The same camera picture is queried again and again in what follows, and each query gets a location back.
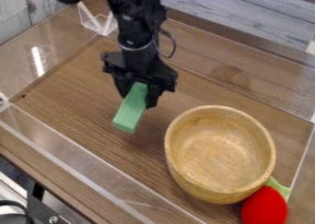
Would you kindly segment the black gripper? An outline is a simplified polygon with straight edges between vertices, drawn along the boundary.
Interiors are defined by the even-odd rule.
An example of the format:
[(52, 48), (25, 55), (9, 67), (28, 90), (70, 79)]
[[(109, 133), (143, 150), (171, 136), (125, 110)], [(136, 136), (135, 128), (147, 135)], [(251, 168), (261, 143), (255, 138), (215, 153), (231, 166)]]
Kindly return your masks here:
[(115, 52), (103, 53), (101, 60), (103, 71), (112, 76), (121, 98), (127, 96), (133, 82), (148, 84), (145, 103), (149, 109), (157, 105), (163, 91), (175, 91), (177, 72), (159, 56), (149, 60), (144, 54), (125, 59), (123, 52)]

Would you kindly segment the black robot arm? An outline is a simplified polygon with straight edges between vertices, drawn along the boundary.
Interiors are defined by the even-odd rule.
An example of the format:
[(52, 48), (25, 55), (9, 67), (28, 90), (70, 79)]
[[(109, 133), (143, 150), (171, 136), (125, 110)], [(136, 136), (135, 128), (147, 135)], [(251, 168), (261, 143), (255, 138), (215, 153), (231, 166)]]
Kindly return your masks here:
[(103, 53), (103, 71), (115, 80), (125, 98), (135, 82), (147, 87), (147, 108), (157, 105), (165, 91), (176, 90), (177, 72), (161, 58), (177, 49), (172, 34), (163, 29), (167, 7), (161, 0), (107, 0), (117, 21), (119, 51)]

